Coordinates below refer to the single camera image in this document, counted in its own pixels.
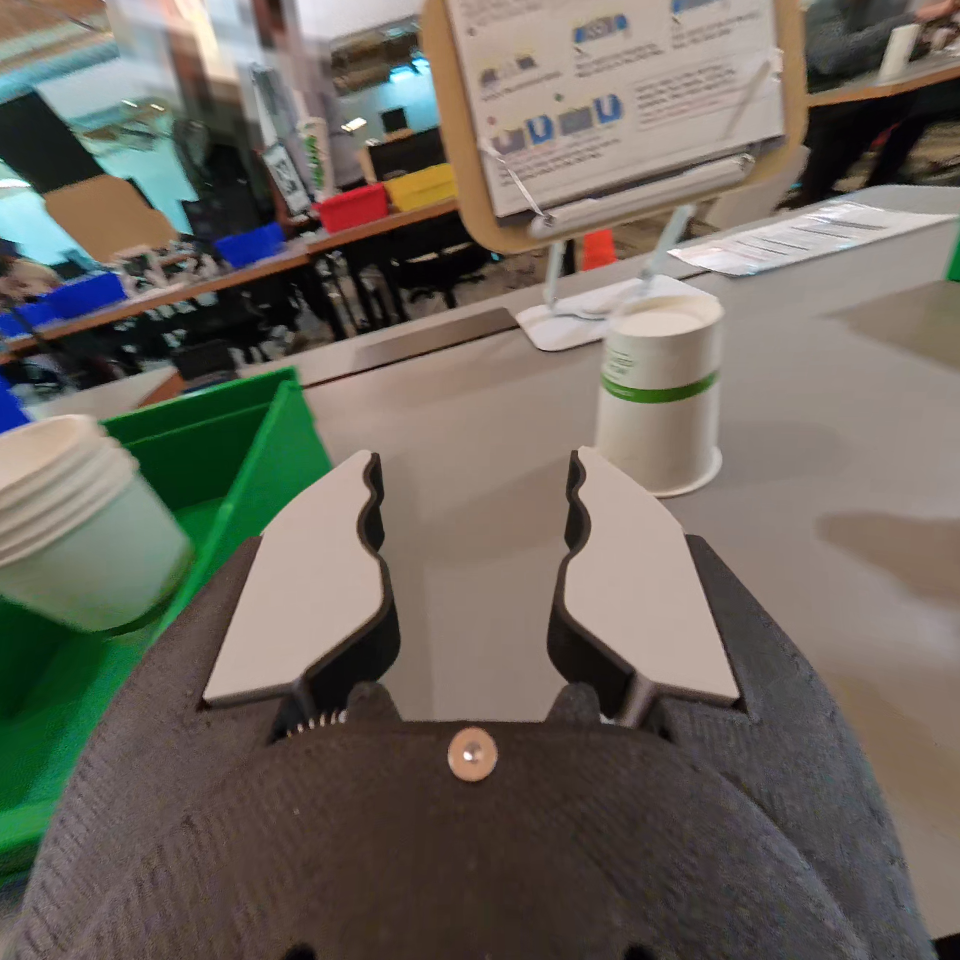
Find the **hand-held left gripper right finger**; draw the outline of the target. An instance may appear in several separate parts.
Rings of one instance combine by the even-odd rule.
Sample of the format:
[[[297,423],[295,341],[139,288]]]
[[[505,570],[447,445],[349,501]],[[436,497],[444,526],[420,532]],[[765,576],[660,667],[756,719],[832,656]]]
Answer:
[[[687,535],[593,448],[570,453],[566,554],[547,653],[590,687],[606,723],[637,728],[663,697],[731,707],[740,689]]]

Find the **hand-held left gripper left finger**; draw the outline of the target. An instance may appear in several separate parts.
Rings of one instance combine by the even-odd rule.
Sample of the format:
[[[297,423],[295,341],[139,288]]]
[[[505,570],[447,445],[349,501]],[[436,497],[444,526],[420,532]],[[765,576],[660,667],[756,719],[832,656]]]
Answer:
[[[277,700],[288,721],[342,721],[357,685],[401,650],[378,453],[361,450],[291,500],[259,535],[202,702]]]

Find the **grey desk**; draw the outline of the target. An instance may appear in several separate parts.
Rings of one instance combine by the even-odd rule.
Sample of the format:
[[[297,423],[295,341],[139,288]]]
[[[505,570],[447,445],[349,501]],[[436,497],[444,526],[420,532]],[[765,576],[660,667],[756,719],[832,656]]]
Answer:
[[[381,460],[398,657],[342,721],[203,706],[247,537],[94,730],[10,958],[935,958],[927,907],[958,918],[955,234],[695,279],[724,309],[723,463],[660,503],[740,699],[662,697],[638,727],[547,653],[604,342],[302,354],[337,466]]]

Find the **black desk panel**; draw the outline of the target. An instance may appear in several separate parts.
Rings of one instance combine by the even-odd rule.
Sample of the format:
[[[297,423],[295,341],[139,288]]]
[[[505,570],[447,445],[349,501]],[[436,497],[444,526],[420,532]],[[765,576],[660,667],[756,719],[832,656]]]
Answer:
[[[459,318],[448,318],[429,328],[414,330],[412,324],[390,340],[360,346],[353,362],[355,374],[438,353],[519,327],[516,317],[504,307],[495,307]]]

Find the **black power cube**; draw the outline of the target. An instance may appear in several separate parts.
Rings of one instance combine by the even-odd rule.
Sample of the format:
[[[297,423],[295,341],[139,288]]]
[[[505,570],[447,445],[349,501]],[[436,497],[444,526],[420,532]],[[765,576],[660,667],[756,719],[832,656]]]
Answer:
[[[182,346],[171,354],[177,373],[187,383],[222,383],[239,378],[231,346],[223,340]]]

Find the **long background table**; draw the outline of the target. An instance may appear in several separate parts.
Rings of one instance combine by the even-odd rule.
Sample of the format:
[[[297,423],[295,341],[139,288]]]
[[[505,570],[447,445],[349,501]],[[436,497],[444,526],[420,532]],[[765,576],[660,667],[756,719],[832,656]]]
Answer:
[[[244,269],[231,270],[206,281],[164,287],[150,294],[118,301],[78,318],[60,320],[40,330],[32,327],[29,332],[20,337],[12,339],[2,337],[2,364],[8,363],[12,357],[25,354],[41,342],[60,340],[81,332],[110,327],[122,321],[137,318],[161,306],[174,306],[194,301],[202,295],[247,286],[306,266],[310,261],[311,253],[307,246],[290,243],[280,254],[258,260]]]

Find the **black office chair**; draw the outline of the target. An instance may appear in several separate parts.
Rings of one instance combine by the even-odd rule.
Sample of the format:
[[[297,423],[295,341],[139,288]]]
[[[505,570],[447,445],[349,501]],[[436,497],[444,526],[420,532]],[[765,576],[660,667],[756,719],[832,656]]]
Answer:
[[[458,306],[456,288],[479,282],[493,261],[458,215],[402,227],[391,235],[390,274],[410,303],[439,296],[447,309]]]

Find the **small blue bin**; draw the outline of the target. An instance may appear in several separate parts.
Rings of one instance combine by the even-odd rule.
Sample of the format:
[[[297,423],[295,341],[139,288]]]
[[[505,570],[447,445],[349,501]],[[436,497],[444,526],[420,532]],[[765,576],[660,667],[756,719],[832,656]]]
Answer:
[[[112,271],[90,273],[54,288],[44,296],[52,315],[75,320],[128,300],[120,276]]]

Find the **wooden background table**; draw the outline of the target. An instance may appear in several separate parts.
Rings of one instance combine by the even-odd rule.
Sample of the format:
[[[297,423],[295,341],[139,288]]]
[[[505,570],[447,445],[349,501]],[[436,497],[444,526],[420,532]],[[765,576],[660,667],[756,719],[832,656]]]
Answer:
[[[400,282],[402,263],[438,257],[443,232],[459,222],[459,202],[446,198],[345,230],[302,238],[304,254],[320,280],[340,296],[336,320],[357,333],[410,320]]]

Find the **laminated paper sheet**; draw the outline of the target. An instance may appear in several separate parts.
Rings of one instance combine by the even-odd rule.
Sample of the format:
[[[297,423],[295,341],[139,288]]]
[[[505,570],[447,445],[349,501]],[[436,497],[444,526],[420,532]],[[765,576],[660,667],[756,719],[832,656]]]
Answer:
[[[765,226],[723,238],[712,235],[693,246],[674,247],[669,256],[702,271],[740,279],[912,234],[956,218],[948,213],[896,211],[833,200]]]

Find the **red plastic bin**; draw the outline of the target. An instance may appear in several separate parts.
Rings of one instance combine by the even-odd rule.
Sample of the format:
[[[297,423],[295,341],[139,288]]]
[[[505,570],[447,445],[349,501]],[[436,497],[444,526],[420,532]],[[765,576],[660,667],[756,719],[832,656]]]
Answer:
[[[328,234],[339,234],[378,222],[391,212],[389,194],[380,182],[315,201],[312,210]]]

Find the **black white marker sign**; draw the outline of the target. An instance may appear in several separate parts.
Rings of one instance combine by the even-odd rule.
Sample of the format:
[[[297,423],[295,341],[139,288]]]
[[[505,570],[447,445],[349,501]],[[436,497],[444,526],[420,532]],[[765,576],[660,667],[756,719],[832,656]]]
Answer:
[[[261,160],[270,179],[292,217],[310,213],[313,200],[306,183],[282,141],[276,141],[261,153]]]

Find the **yellow plastic bin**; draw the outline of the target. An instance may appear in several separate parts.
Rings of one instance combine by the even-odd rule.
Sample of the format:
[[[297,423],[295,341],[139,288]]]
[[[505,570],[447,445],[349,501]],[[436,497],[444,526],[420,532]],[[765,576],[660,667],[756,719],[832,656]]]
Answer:
[[[397,213],[407,213],[455,201],[458,189],[449,162],[438,163],[413,173],[383,182],[390,205]]]

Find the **printed instruction sheet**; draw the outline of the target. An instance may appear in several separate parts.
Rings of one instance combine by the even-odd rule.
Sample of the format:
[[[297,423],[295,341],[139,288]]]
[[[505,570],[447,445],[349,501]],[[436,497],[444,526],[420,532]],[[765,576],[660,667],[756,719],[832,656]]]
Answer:
[[[773,2],[447,2],[498,219],[786,133]]]

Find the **wooden work table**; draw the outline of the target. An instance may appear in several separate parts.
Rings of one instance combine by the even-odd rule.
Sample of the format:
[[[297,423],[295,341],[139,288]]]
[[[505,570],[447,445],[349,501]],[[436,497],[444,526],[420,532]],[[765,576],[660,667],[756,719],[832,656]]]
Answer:
[[[891,78],[880,78],[878,72],[852,78],[836,87],[807,95],[810,110],[838,104],[872,101],[921,90],[959,77],[959,58],[948,57],[909,63]]]

